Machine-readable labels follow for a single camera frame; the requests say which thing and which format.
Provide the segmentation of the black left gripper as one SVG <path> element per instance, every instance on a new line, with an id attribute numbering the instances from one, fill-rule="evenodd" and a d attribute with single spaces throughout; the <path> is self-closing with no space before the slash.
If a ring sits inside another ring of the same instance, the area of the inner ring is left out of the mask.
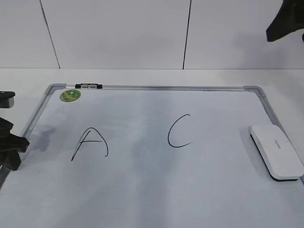
<path id="1" fill-rule="evenodd" d="M 0 108 L 11 108 L 14 105 L 14 96 L 15 92 L 1 91 Z M 25 137 L 10 134 L 12 127 L 13 123 L 0 118 L 0 164 L 16 171 L 21 164 L 19 153 L 26 152 L 29 141 Z"/>

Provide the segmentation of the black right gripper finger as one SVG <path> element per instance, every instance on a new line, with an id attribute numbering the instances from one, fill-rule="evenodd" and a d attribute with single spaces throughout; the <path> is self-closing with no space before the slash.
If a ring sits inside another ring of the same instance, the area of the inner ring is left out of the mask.
<path id="1" fill-rule="evenodd" d="M 304 29 L 304 1 L 284 0 L 266 29 L 266 39 L 274 42 L 301 29 Z"/>

